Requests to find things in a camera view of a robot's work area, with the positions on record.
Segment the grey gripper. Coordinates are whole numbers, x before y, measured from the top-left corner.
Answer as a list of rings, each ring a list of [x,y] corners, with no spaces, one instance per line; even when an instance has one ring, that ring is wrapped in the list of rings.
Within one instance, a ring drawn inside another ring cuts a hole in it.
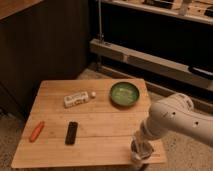
[[[133,136],[131,142],[131,158],[134,162],[142,162],[148,159],[153,152],[154,149],[147,140],[142,140]]]

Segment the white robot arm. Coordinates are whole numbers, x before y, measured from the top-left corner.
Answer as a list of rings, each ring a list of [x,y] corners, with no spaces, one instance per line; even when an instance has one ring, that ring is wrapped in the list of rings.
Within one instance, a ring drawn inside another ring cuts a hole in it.
[[[151,141],[162,138],[168,131],[184,134],[213,147],[213,116],[194,112],[191,98],[175,93],[151,104],[148,116],[133,134],[133,161],[142,164],[148,159],[154,152]]]

